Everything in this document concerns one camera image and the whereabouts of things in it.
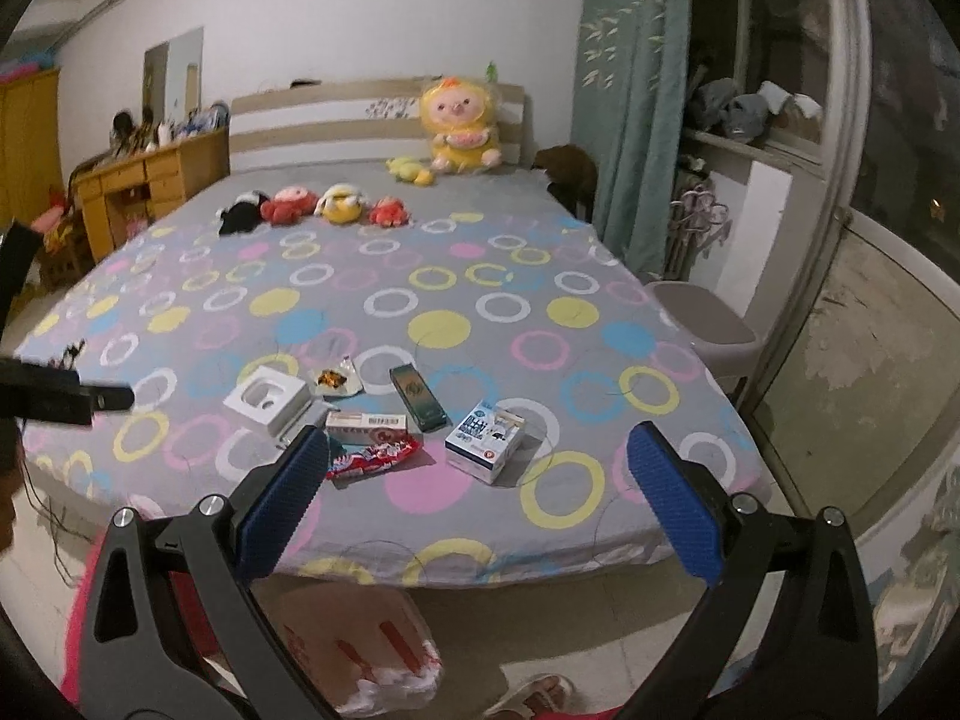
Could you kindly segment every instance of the polka dot bed sheet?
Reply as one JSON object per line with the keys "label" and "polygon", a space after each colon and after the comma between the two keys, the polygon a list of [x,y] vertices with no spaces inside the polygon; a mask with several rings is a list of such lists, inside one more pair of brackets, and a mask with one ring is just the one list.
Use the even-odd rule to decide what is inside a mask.
{"label": "polka dot bed sheet", "polygon": [[[339,181],[400,196],[412,223],[217,235],[240,191]],[[24,442],[104,512],[180,514],[273,461],[274,443],[223,405],[258,365],[309,379],[352,355],[366,389],[342,407],[396,413],[388,372],[412,362],[452,420],[480,399],[526,418],[492,487],[446,463],[449,428],[405,466],[324,484],[288,573],[478,586],[661,560],[669,543],[625,461],[644,419],[726,490],[765,493],[755,445],[683,332],[526,172],[429,189],[362,163],[232,175],[99,264],[19,353],[59,357],[79,338],[80,375],[130,383],[136,408],[91,430],[28,425]]]}

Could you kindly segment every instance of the wooden desk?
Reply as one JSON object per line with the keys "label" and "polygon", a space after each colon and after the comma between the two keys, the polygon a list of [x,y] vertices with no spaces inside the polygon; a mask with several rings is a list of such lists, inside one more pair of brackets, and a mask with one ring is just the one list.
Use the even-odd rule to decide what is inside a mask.
{"label": "wooden desk", "polygon": [[93,259],[127,242],[125,197],[139,190],[152,221],[174,212],[200,190],[229,175],[227,129],[196,135],[84,173],[75,181]]}

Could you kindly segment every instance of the striped headboard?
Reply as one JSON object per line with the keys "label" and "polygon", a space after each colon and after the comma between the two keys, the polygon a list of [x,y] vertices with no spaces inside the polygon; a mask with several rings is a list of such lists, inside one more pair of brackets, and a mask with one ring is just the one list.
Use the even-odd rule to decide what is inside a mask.
{"label": "striped headboard", "polygon": [[[230,108],[230,169],[339,160],[429,157],[419,121],[424,79],[323,83],[237,98]],[[523,88],[499,84],[504,162],[520,160]]]}

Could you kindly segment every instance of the large yellow plush toy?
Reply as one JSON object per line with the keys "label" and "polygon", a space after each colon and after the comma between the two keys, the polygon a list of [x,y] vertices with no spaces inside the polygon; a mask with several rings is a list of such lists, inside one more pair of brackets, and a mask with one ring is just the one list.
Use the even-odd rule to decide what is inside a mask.
{"label": "large yellow plush toy", "polygon": [[481,84],[437,82],[421,97],[421,122],[434,133],[432,167],[438,172],[470,172],[503,162],[496,101]]}

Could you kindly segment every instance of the blue gripper pad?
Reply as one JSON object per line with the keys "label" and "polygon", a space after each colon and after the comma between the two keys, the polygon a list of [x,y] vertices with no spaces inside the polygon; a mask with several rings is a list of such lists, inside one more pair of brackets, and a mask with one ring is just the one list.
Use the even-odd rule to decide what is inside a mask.
{"label": "blue gripper pad", "polygon": [[330,468],[330,443],[325,432],[319,428],[310,431],[291,445],[289,457],[278,461],[283,467],[237,530],[234,574],[244,584],[272,574]]}
{"label": "blue gripper pad", "polygon": [[630,474],[654,509],[683,568],[712,586],[723,569],[720,527],[680,470],[679,464],[686,462],[653,423],[642,422],[630,431]]}

